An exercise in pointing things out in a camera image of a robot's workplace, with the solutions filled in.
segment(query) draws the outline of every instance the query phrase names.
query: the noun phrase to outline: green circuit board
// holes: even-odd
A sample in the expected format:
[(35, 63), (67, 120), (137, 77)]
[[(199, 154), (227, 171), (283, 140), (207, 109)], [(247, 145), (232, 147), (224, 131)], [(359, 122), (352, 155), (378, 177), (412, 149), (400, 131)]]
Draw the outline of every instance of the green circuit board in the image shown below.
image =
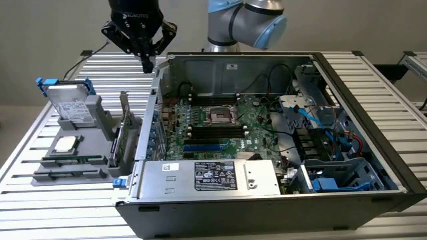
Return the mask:
[(255, 96), (246, 96), (239, 100), (238, 104), (232, 106), (235, 116), (234, 119), (236, 120), (234, 124), (210, 123), (210, 109), (219, 109), (220, 107), (195, 107), (184, 101), (179, 101), (172, 106), (168, 106), (167, 160), (186, 160), (184, 140), (190, 139), (187, 136), (190, 125), (194, 127), (224, 127), (246, 125), (250, 132), (246, 138), (220, 139), (222, 151), (194, 152), (194, 158), (191, 160), (238, 159), (239, 153), (255, 153), (259, 154), (264, 160), (272, 160), (274, 162), (280, 161), (282, 155), (278, 153), (279, 147), (271, 146), (271, 149), (268, 149), (268, 147), (266, 147), (263, 144), (263, 139), (266, 139), (270, 143), (275, 136), (262, 128), (260, 123), (258, 122), (262, 106), (255, 107), (254, 101), (259, 101), (259, 98)]

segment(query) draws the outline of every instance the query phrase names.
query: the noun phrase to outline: motherboard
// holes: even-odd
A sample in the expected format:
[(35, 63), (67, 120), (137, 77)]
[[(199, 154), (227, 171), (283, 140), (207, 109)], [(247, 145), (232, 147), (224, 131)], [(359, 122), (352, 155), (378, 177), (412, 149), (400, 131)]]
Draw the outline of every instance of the motherboard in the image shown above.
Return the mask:
[(174, 100), (163, 108), (167, 160), (282, 160), (275, 135), (262, 128), (263, 97), (244, 96), (234, 104), (195, 106)]

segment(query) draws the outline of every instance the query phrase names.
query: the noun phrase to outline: gray wall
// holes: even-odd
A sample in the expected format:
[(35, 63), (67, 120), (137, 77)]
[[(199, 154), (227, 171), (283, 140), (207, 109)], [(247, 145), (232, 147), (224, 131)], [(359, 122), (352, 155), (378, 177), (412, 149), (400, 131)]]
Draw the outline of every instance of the gray wall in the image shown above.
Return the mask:
[[(179, 25), (168, 51), (199, 51), (208, 0), (159, 1), (167, 20)], [(360, 50), (372, 62), (390, 64), (402, 51), (427, 52), (427, 0), (283, 2), (288, 28), (274, 51)], [(107, 0), (0, 0), (0, 105), (44, 105), (35, 79), (61, 78), (81, 50), (104, 44), (100, 29), (109, 11)], [(420, 101), (427, 84), (410, 81), (402, 90)]]

